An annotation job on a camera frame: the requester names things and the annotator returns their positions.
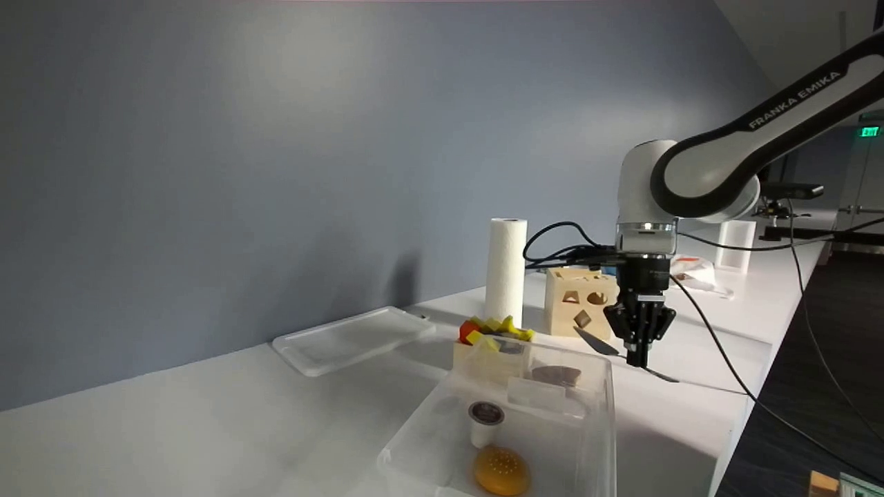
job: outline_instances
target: white paper towel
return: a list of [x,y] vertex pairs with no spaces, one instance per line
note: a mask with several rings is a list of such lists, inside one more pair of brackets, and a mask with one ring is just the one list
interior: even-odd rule
[[488,227],[488,275],[485,275],[485,316],[514,316],[523,325],[524,296],[524,217],[491,217]]

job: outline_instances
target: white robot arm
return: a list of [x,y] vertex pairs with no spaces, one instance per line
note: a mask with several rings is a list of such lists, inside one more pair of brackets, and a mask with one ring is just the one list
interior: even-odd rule
[[606,308],[646,367],[653,340],[675,320],[662,302],[676,217],[726,220],[759,198],[755,175],[884,95],[884,30],[795,79],[726,126],[687,140],[648,140],[624,157],[619,184],[619,301]]

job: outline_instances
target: clear plastic container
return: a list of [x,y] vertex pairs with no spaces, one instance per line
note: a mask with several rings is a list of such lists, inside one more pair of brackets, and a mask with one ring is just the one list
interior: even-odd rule
[[[472,483],[474,447],[469,443],[469,405],[491,400],[502,407],[494,443],[517,449],[530,468],[534,497],[610,497],[617,494],[617,424],[610,363],[606,359],[548,345],[517,345],[514,355],[479,349],[472,367],[447,374],[401,424],[378,454],[378,471],[392,497],[483,497]],[[474,374],[494,369],[505,380]],[[577,369],[573,387],[539,371]]]

